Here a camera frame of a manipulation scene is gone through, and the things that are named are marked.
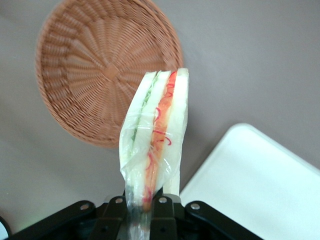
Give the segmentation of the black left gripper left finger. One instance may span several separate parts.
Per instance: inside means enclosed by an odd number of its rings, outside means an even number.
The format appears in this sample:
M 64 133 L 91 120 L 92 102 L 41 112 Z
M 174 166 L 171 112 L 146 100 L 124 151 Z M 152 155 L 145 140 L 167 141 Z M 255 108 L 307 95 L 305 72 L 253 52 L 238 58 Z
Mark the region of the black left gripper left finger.
M 98 218 L 93 228 L 94 240 L 117 240 L 127 215 L 124 196 L 116 196 L 98 207 Z

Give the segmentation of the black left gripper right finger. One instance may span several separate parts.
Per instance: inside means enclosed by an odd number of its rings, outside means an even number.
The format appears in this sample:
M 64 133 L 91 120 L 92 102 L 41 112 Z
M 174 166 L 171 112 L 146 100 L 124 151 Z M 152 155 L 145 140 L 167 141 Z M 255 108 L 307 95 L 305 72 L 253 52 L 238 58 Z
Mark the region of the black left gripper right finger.
M 174 213 L 174 204 L 169 197 L 158 196 L 153 199 L 149 239 L 177 239 L 177 224 Z

